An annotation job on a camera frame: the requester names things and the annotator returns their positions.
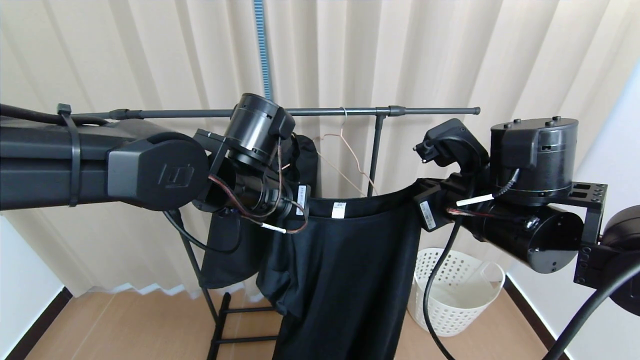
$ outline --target white wall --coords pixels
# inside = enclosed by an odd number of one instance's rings
[[[603,226],[618,211],[640,204],[640,65],[580,165],[574,180],[609,184]],[[593,290],[573,283],[575,260],[556,274],[517,263],[509,274],[557,337]],[[568,347],[574,360],[640,359],[640,317],[607,299]]]
[[[0,217],[0,359],[62,290],[62,283]]]

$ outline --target beige curtain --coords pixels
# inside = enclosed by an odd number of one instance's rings
[[[252,2],[3,1],[1,100],[52,111],[230,108],[262,93]],[[637,1],[283,1],[265,2],[274,100],[285,107],[480,106],[460,116],[488,146],[489,127],[514,117],[580,120],[577,164],[640,56]],[[447,116],[385,121],[376,187],[455,168],[422,165],[411,148]],[[226,120],[158,123],[192,135]],[[316,137],[339,117],[300,118]],[[345,135],[369,168],[372,119],[349,117]],[[335,138],[323,156],[366,189]],[[360,193],[322,163],[324,197]],[[186,206],[186,225],[205,238],[208,216]],[[7,211],[7,218],[74,295],[130,284],[197,289],[182,244],[162,214],[125,204]],[[422,246],[444,243],[446,230]],[[508,257],[461,234],[456,249]]]

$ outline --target wooden floor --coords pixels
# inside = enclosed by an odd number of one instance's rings
[[[212,292],[216,307],[221,296]],[[244,293],[232,297],[231,307],[251,304]],[[232,314],[224,337],[261,336],[278,332],[274,312]],[[87,293],[72,299],[36,344],[27,359],[205,359],[213,320],[202,297]],[[509,296],[498,299],[460,335],[443,343],[458,359],[539,360],[545,347]],[[222,345],[220,360],[271,359],[275,342]],[[397,360],[441,360],[429,334],[407,313],[396,352]]]

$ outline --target horizontal metal rod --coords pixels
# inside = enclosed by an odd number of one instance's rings
[[[220,340],[214,340],[214,341],[218,344],[233,344],[233,343],[252,343],[254,341],[272,341],[277,339],[278,339],[278,336],[256,336],[254,338],[220,339]]]
[[[256,311],[274,311],[273,307],[246,307],[244,309],[226,309],[220,310],[221,313],[236,314],[236,313],[254,313]]]
[[[480,114],[480,108],[405,108],[387,106],[386,108],[300,108],[287,109],[291,116],[340,116],[348,115],[384,115],[397,117],[402,115],[462,115]],[[188,117],[231,117],[233,109],[213,110],[113,110],[108,113],[86,113],[86,115],[102,119],[172,119]]]

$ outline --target clothes rail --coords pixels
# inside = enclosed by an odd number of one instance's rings
[[[478,115],[480,108],[405,108],[404,106],[391,105],[379,108],[293,108],[287,109],[291,116],[341,116],[345,111],[347,115],[375,116],[375,132],[373,136],[373,150],[371,154],[371,167],[369,177],[371,182],[376,178],[378,166],[378,151],[380,149],[380,136],[382,126],[387,117],[400,117],[403,115]],[[209,109],[209,110],[129,110],[117,109],[105,113],[78,114],[99,117],[102,119],[170,119],[190,117],[231,117],[233,109]],[[373,194],[373,186],[369,183],[367,196]]]

